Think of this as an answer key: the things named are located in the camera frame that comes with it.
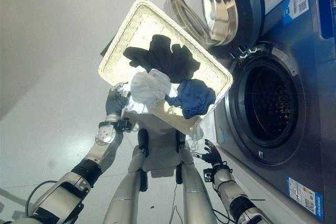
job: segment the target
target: label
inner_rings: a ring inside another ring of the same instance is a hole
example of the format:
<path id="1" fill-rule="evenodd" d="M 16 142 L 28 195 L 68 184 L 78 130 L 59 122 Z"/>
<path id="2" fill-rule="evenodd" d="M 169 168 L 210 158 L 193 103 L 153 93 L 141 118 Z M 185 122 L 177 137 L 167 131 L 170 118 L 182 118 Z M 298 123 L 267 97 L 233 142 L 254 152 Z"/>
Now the label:
<path id="1" fill-rule="evenodd" d="M 318 219 L 323 220 L 322 196 L 308 187 L 287 176 L 287 193 L 289 197 L 305 207 Z"/>
<path id="2" fill-rule="evenodd" d="M 309 2 L 308 0 L 285 0 L 282 3 L 282 10 L 282 23 L 287 25 L 309 10 Z"/>

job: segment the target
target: dryer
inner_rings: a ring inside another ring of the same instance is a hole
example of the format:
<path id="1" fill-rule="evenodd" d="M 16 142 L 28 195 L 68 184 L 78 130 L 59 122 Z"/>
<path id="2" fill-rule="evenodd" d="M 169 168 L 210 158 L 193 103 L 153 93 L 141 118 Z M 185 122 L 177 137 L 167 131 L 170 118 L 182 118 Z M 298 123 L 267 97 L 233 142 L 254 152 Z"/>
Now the dryer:
<path id="1" fill-rule="evenodd" d="M 233 74 L 215 110 L 220 146 L 336 223 L 336 0 L 167 0 L 165 10 Z"/>

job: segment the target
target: laundry basket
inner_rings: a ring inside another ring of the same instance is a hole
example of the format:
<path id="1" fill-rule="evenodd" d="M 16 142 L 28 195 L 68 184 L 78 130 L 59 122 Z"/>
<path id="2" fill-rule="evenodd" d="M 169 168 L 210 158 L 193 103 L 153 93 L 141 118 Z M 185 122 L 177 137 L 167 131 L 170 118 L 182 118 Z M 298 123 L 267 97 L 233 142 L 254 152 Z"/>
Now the laundry basket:
<path id="1" fill-rule="evenodd" d="M 127 47 L 148 50 L 155 34 L 169 37 L 171 45 L 185 45 L 193 58 L 201 63 L 193 79 L 204 81 L 215 91 L 215 104 L 208 109 L 208 112 L 211 111 L 230 88 L 232 75 L 175 21 L 148 0 L 136 0 L 133 4 L 99 66 L 99 75 L 111 85 L 127 82 L 135 74 L 135 68 L 129 65 L 130 60 L 123 52 Z M 185 119 L 181 108 L 169 106 L 165 100 L 158 101 L 151 113 L 185 134 L 206 116 Z"/>

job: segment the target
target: front-loading washing machine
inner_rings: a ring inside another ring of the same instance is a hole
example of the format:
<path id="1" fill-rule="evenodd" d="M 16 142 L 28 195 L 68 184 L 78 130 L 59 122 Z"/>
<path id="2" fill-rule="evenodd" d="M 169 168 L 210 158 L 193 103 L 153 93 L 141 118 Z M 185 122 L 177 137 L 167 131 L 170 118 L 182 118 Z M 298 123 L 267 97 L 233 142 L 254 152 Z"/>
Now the front-loading washing machine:
<path id="1" fill-rule="evenodd" d="M 336 0 L 167 0 L 227 67 L 220 146 L 324 223 L 336 223 Z"/>

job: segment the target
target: robot leg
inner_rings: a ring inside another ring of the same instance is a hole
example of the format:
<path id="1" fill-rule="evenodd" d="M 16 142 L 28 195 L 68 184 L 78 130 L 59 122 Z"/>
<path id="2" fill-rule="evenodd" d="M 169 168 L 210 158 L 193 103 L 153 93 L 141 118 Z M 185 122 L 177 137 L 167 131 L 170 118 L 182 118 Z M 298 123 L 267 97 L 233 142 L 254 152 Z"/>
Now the robot leg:
<path id="1" fill-rule="evenodd" d="M 136 224 L 138 217 L 138 198 L 140 191 L 147 190 L 147 173 L 142 170 L 148 156 L 148 133 L 145 129 L 138 132 L 139 149 L 133 156 L 128 174 L 115 191 L 106 212 L 103 224 Z"/>
<path id="2" fill-rule="evenodd" d="M 185 136 L 176 133 L 177 150 L 181 163 L 176 168 L 176 182 L 183 183 L 184 223 L 216 224 L 217 220 L 212 205 L 199 175 L 189 148 L 185 146 Z"/>

